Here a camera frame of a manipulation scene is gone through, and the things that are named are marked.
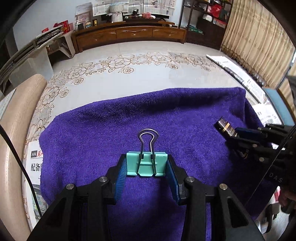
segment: curtain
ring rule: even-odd
[[[288,70],[295,47],[257,0],[234,0],[221,50],[253,77],[275,88]]]
[[[288,75],[296,76],[296,61],[292,65]],[[294,116],[296,116],[296,108],[294,105],[294,99],[293,99],[293,95],[292,95],[289,81],[287,78],[284,80],[284,82],[280,86],[279,90],[283,94],[283,96],[285,97],[286,101],[288,102],[290,108],[292,109],[292,111],[294,113]]]

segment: wall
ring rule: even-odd
[[[17,45],[12,29],[8,32],[5,38],[5,43],[9,56],[12,57],[17,52]]]
[[[29,41],[41,34],[45,28],[52,28],[55,23],[68,20],[69,23],[75,21],[75,7],[91,0],[37,0],[21,16],[13,27],[15,42],[17,48],[21,49]],[[170,16],[170,21],[176,25],[179,24],[179,18],[182,8],[182,0],[176,0],[175,11]],[[189,8],[184,8],[183,25],[187,25],[189,17]],[[192,16],[192,25],[196,24],[196,12]]]

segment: wooden drawer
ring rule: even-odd
[[[152,28],[124,28],[116,30],[117,39],[152,37]]]
[[[164,28],[154,28],[152,36],[154,38],[172,38],[172,39],[182,39],[184,35],[184,31],[172,28],[172,29],[164,29]]]
[[[85,49],[90,46],[100,45],[103,42],[116,39],[115,31],[106,31],[97,34],[88,35],[78,39],[79,48]]]

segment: floral pattern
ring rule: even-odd
[[[63,70],[60,73],[53,76],[53,78],[47,83],[40,100],[37,103],[35,112],[33,114],[27,139],[23,152],[23,163],[26,163],[26,156],[28,151],[28,144],[31,141],[38,140],[40,134],[43,132],[46,126],[52,121],[52,109],[54,108],[54,100],[56,98],[66,98],[70,90],[67,88],[67,84],[74,86],[80,85],[85,81],[85,77],[92,74],[100,74],[107,71],[112,73],[115,70],[122,74],[131,74],[136,71],[134,68],[137,65],[142,64],[154,64],[157,66],[165,65],[165,67],[171,69],[178,69],[180,64],[191,64],[194,67],[200,67],[205,71],[210,71],[211,68],[218,68],[209,59],[204,56],[197,56],[184,53],[146,53],[138,55],[119,55],[114,57],[108,57],[105,60],[99,60],[97,62],[82,63],[73,66],[69,70]],[[27,199],[23,197],[26,212]]]

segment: screw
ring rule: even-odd
[[[99,178],[99,181],[102,183],[105,183],[108,180],[108,178],[106,176],[102,176]]]
[[[69,183],[69,184],[67,184],[67,186],[66,186],[66,189],[68,189],[68,190],[71,190],[71,189],[73,189],[74,188],[74,184],[73,183]]]
[[[188,177],[186,177],[186,181],[187,181],[187,182],[192,183],[192,182],[194,182],[194,180],[195,180],[195,178],[192,177],[192,176],[188,176]]]
[[[219,185],[219,187],[220,187],[222,190],[226,190],[226,189],[227,189],[227,185],[224,184],[224,183],[221,183],[221,184]]]

